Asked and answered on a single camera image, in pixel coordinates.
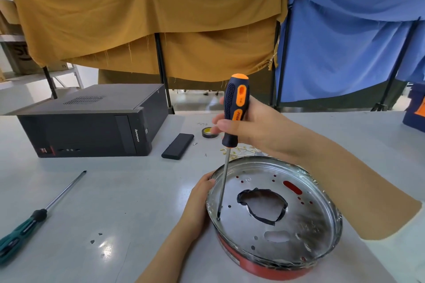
black power bank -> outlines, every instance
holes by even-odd
[[[161,157],[180,160],[194,137],[195,136],[193,134],[180,133],[162,153]]]

screwdriver handle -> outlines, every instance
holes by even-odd
[[[10,259],[34,232],[37,225],[47,218],[47,210],[35,210],[31,217],[0,239],[0,264]]]
[[[233,121],[243,119],[249,107],[249,78],[244,74],[233,74],[227,83],[224,95],[224,118]],[[224,134],[221,142],[225,147],[238,145],[238,136]]]

orange and black screwdriver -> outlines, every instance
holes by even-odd
[[[226,87],[224,95],[224,118],[240,121],[249,106],[249,79],[243,74],[233,74]],[[226,186],[227,167],[229,166],[230,152],[238,145],[238,136],[224,134],[221,142],[226,149],[223,177],[221,178],[220,200],[218,202],[217,220],[220,220],[221,204],[223,203],[224,187]]]

blue cloth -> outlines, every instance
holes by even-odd
[[[388,79],[412,22],[425,19],[425,0],[289,0],[292,7],[281,102],[329,98]],[[285,23],[278,47],[281,63]],[[276,69],[279,81],[280,65]],[[421,21],[397,79],[423,82]]]

blue box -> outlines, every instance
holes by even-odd
[[[412,128],[418,129],[419,131],[425,132],[425,117],[415,114],[424,101],[425,85],[414,84],[409,93],[409,98],[411,98],[412,101],[406,110],[403,123]]]

